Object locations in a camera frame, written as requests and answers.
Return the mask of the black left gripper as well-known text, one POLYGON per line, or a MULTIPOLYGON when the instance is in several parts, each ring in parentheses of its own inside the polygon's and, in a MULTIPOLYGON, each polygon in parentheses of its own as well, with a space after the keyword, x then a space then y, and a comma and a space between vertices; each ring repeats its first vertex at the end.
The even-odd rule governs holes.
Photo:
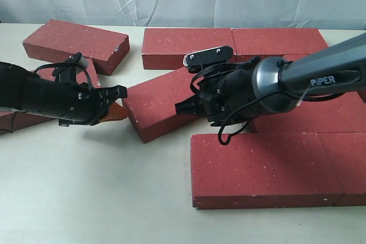
POLYGON ((85 85, 29 77, 22 95, 22 111, 64 123, 94 126, 127 118, 126 109, 115 102, 128 97, 127 88, 121 85, 88 89, 85 85))

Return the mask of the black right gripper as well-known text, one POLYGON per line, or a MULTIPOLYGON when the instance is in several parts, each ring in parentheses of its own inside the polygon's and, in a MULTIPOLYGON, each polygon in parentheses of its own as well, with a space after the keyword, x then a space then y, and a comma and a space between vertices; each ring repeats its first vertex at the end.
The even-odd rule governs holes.
POLYGON ((200 93, 210 100, 189 97, 175 104, 176 114, 206 117, 212 126, 221 126, 235 110, 255 100, 252 73, 255 64, 219 63, 200 72, 200 93))

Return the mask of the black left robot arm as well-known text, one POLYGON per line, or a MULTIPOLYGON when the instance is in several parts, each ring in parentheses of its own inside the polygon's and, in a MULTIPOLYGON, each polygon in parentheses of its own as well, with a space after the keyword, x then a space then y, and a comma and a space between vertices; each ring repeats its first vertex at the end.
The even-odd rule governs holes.
POLYGON ((126 119, 117 103, 127 98, 124 86, 94 87, 89 73, 74 62, 42 65, 53 69, 53 80, 18 65, 1 63, 1 111, 55 118, 59 125, 95 126, 126 119))

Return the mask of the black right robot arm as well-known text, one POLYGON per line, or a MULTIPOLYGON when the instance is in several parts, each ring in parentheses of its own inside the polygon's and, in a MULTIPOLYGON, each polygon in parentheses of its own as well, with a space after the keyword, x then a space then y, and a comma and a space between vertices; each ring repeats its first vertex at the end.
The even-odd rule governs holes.
POLYGON ((287 113, 299 101, 326 101, 365 89, 364 34, 296 61, 271 56, 231 63, 232 56, 230 46, 184 56, 193 94, 175 105, 177 114, 229 126, 287 113))

